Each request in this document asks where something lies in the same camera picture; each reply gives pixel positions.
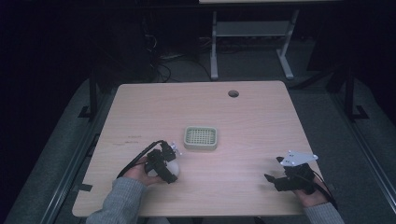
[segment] person's hand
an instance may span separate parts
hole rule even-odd
[[[324,184],[318,179],[317,176],[315,176],[314,182],[317,183],[318,185],[320,185],[323,189],[326,189]],[[304,207],[312,207],[315,205],[319,205],[319,204],[328,202],[326,197],[319,190],[315,190],[315,192],[313,192],[312,194],[309,194],[309,195],[305,194],[305,192],[300,189],[294,190],[293,193],[297,196],[297,198],[300,200],[301,204]]]
[[[142,184],[148,186],[152,185],[155,183],[162,182],[163,180],[157,175],[157,176],[148,176],[145,172],[145,162],[147,161],[147,157],[141,158],[136,164],[136,166],[132,167],[129,169],[123,177],[128,177],[132,179],[136,179]]]

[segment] green grid insert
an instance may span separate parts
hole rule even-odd
[[[211,127],[188,127],[184,146],[186,149],[213,150],[217,147],[217,131]]]

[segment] white metal frame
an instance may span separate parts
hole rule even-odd
[[[284,36],[285,42],[281,49],[277,49],[277,57],[282,65],[287,79],[294,79],[286,52],[289,47],[299,10],[293,11],[289,21],[218,21],[217,11],[213,12],[212,23],[212,52],[210,53],[210,77],[219,79],[218,59],[216,53],[217,36]]]

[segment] table surface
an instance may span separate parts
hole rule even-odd
[[[230,97],[229,91],[238,91]],[[185,149],[188,126],[218,130],[214,151]],[[175,142],[177,182],[148,187],[143,217],[283,216],[303,212],[292,192],[263,174],[283,176],[276,157],[312,153],[289,93],[280,81],[129,84],[119,87],[73,214],[102,208],[120,170],[152,142]],[[318,164],[310,166],[320,173]]]

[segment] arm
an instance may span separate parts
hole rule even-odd
[[[103,208],[92,213],[86,223],[136,223],[140,201],[148,185],[161,182],[159,176],[147,176],[142,158],[123,177],[113,182]]]
[[[87,223],[136,223],[146,186],[138,180],[120,177],[113,182],[103,208],[92,213]]]
[[[325,189],[324,184],[315,177],[314,182]],[[304,212],[312,224],[342,224],[344,220],[338,211],[328,202],[326,197],[318,190],[307,195],[302,190],[295,190],[294,194],[304,207]]]

